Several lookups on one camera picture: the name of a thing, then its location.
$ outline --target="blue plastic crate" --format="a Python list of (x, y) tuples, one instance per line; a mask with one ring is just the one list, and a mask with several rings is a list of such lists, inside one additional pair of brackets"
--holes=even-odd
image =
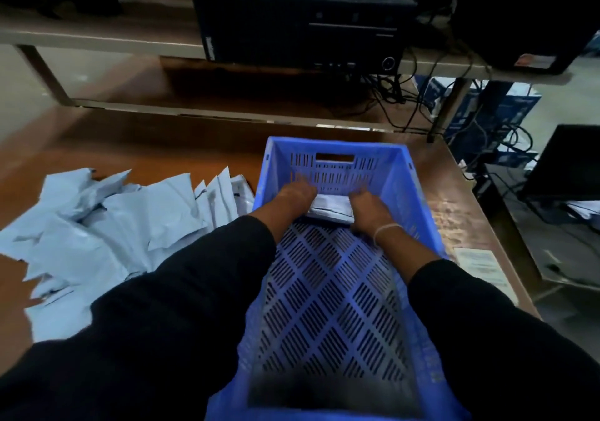
[[(319, 193), (367, 185), (405, 230), (445, 257), (406, 146), (271, 137), (254, 207), (298, 175)], [(211, 398), (206, 419), (469, 417), (400, 276), (347, 228), (290, 227), (246, 314), (238, 352), (238, 372)]]

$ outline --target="table leg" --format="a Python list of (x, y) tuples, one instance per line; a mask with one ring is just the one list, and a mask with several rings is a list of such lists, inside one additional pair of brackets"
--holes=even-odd
[(444, 101), (442, 108), (437, 115), (437, 117), (433, 121), (433, 125), (427, 135), (427, 142), (433, 142), (436, 134), (450, 123), (450, 121), (454, 118), (458, 107), (463, 102), (464, 97), (469, 92), (469, 87), (471, 86), (471, 79), (467, 78), (456, 78), (454, 81), (454, 86), (452, 87), (452, 91), (450, 95)]
[(41, 82), (46, 86), (52, 97), (64, 106), (74, 106), (73, 100), (69, 97), (63, 86), (52, 73), (46, 61), (42, 58), (40, 52), (33, 45), (15, 45), (25, 62), (34, 70)]

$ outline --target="brown tabletop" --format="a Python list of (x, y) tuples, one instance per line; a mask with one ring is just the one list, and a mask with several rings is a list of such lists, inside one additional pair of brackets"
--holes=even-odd
[[(100, 94), (103, 88), (114, 90), (114, 84), (119, 83), (131, 95), (133, 89), (122, 77), (133, 69), (125, 64), (83, 93)], [(151, 75), (146, 79), (150, 83), (156, 80)], [(293, 108), (295, 103), (290, 101), (288, 106)], [(406, 122), (412, 109), (413, 104), (393, 106), (390, 117)], [(519, 297), (520, 307), (536, 314), (447, 146), (441, 139), (428, 144), (421, 135), (57, 106), (0, 145), (0, 227), (36, 203), (47, 174), (81, 167), (95, 168), (98, 177), (131, 168), (129, 181), (139, 184), (191, 173), (196, 185), (229, 165), (232, 175), (243, 174), (254, 189), (266, 139), (272, 135), (407, 144), (449, 254), (455, 246), (492, 250)], [(29, 295), (36, 283), (21, 282), (25, 269), (25, 263), (0, 256), (0, 372), (31, 344), (23, 309), (35, 304)]]

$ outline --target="black sleeve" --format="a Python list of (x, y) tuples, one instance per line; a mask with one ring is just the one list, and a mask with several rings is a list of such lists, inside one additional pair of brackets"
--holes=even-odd
[(274, 256), (271, 232), (244, 216), (115, 287), (92, 325), (36, 343), (0, 378), (0, 420), (202, 419), (235, 375)]
[(439, 260), (420, 269), (408, 289), (448, 384), (474, 419), (596, 413), (598, 363), (496, 287)]

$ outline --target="paper label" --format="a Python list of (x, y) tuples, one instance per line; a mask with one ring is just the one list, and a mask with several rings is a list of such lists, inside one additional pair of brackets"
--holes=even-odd
[(515, 67), (550, 68), (554, 61), (556, 61), (556, 56), (524, 53), (515, 62)]
[(517, 294), (491, 250), (454, 248), (458, 265), (473, 277), (491, 283), (517, 305)]

